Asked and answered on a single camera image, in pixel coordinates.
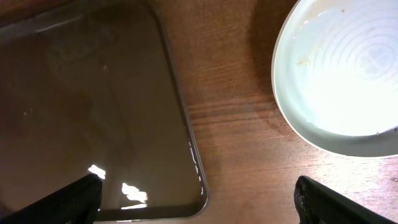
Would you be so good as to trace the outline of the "pale blue plate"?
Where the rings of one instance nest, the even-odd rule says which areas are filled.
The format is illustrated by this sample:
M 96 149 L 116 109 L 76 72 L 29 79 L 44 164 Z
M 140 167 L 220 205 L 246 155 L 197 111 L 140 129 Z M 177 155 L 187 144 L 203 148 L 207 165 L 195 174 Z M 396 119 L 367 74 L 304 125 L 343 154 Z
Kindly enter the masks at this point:
M 354 157 L 397 154 L 397 0 L 299 0 L 272 58 L 272 88 L 309 144 Z

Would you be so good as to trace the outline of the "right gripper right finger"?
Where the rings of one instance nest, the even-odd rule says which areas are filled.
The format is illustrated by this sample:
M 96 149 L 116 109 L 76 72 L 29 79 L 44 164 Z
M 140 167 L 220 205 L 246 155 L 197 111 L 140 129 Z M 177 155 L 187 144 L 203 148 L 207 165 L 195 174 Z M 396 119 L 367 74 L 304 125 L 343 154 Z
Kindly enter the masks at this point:
M 396 224 L 304 175 L 295 184 L 294 204 L 300 224 Z

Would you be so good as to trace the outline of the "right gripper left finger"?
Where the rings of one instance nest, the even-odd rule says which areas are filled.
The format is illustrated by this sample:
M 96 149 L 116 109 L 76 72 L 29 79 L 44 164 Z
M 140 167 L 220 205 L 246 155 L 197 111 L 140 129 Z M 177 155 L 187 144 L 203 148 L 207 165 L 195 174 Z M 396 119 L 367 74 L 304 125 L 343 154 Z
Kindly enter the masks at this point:
M 103 182 L 88 174 L 29 206 L 1 218 L 1 224 L 93 224 Z

